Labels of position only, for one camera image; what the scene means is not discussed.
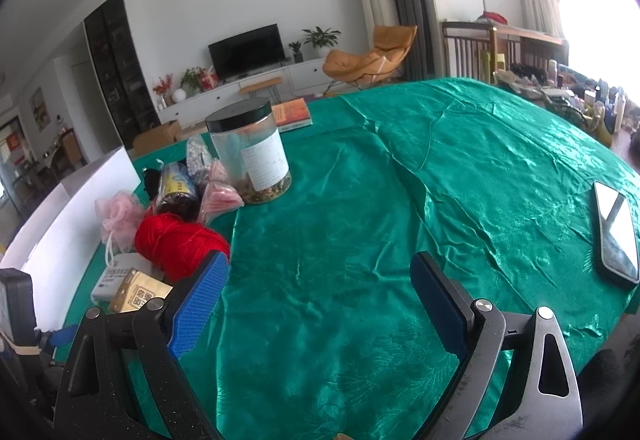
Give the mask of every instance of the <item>cardboard box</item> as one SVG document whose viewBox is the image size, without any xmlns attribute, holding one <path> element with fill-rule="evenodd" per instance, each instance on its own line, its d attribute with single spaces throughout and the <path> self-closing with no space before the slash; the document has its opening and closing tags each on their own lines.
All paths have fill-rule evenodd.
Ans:
<svg viewBox="0 0 640 440">
<path fill-rule="evenodd" d="M 133 140 L 133 149 L 136 156 L 144 156 L 170 146 L 175 143 L 175 136 L 180 133 L 182 128 L 178 121 L 167 122 L 161 126 L 154 127 L 149 131 L 139 134 Z"/>
<path fill-rule="evenodd" d="M 63 327 L 100 243 L 95 200 L 134 191 L 139 184 L 126 151 L 117 149 L 63 179 L 16 235 L 0 268 L 31 276 L 36 322 L 43 332 Z"/>
<path fill-rule="evenodd" d="M 114 312 L 140 310 L 149 299 L 166 298 L 172 288 L 158 279 L 132 269 L 122 281 L 109 309 Z"/>
</svg>

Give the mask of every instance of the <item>metal screw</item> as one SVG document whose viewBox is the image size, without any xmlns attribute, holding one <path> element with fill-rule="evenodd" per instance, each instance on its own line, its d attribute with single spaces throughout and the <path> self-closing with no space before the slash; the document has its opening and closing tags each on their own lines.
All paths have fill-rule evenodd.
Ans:
<svg viewBox="0 0 640 440">
<path fill-rule="evenodd" d="M 541 306 L 538 308 L 538 315 L 543 319 L 551 319 L 554 316 L 554 312 L 551 308 Z"/>
<path fill-rule="evenodd" d="M 151 311 L 156 311 L 161 309 L 164 306 L 164 299 L 161 297 L 154 297 L 153 299 L 149 299 L 149 302 L 146 304 L 146 307 Z"/>
<path fill-rule="evenodd" d="M 478 299 L 478 301 L 476 301 L 476 308 L 481 312 L 490 312 L 494 309 L 494 306 L 486 299 Z"/>
<path fill-rule="evenodd" d="M 84 313 L 87 319 L 95 319 L 98 315 L 100 315 L 100 307 L 97 306 L 92 306 Z"/>
</svg>

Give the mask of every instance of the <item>book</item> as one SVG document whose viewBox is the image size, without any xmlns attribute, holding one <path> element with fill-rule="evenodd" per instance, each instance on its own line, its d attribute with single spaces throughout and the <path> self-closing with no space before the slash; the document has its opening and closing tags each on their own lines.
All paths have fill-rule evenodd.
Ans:
<svg viewBox="0 0 640 440">
<path fill-rule="evenodd" d="M 311 113 L 303 98 L 273 106 L 273 116 L 280 133 L 293 131 L 313 124 Z"/>
<path fill-rule="evenodd" d="M 132 268 L 111 300 L 109 309 L 116 313 L 140 310 L 149 299 L 167 297 L 172 288 Z"/>
</svg>

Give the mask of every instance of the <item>table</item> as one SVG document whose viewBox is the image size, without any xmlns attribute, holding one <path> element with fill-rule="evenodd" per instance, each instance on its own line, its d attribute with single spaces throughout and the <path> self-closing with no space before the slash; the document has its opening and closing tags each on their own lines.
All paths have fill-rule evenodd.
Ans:
<svg viewBox="0 0 640 440">
<path fill-rule="evenodd" d="M 313 126 L 282 135 L 287 194 L 213 222 L 231 239 L 232 273 L 180 364 L 226 438 L 411 438 L 457 366 L 409 281 L 420 250 L 503 311 L 551 307 L 581 370 L 632 297 L 594 269 L 590 212 L 599 180 L 628 196 L 638 221 L 640 177 L 627 164 L 557 116 L 467 79 L 309 109 Z M 185 146 L 136 169 L 180 159 Z M 103 253 L 69 323 L 90 305 Z M 470 433 L 487 426 L 509 362 L 503 352 Z M 140 366 L 130 371 L 149 424 L 164 430 Z"/>
<path fill-rule="evenodd" d="M 260 91 L 261 89 L 268 89 L 271 95 L 271 100 L 274 103 L 280 103 L 280 94 L 278 92 L 277 85 L 282 84 L 282 77 L 276 76 L 271 78 L 270 80 L 264 80 L 262 82 L 256 82 L 255 84 L 250 84 L 249 86 L 244 86 L 238 93 L 239 94 L 249 94 L 250 98 L 255 98 L 256 91 Z"/>
</svg>

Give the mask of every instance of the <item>cloth items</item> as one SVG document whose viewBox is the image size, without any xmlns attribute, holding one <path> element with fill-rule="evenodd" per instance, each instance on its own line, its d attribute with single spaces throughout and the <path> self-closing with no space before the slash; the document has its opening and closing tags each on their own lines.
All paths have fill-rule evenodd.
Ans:
<svg viewBox="0 0 640 440">
<path fill-rule="evenodd" d="M 244 207 L 244 201 L 235 188 L 222 182 L 209 182 L 204 190 L 198 223 L 208 225 L 222 214 Z"/>
<path fill-rule="evenodd" d="M 116 244 L 120 252 L 128 252 L 133 248 L 145 209 L 138 197 L 129 191 L 120 191 L 110 200 L 99 198 L 95 200 L 95 214 L 100 223 L 102 242 L 111 241 Z"/>
</svg>

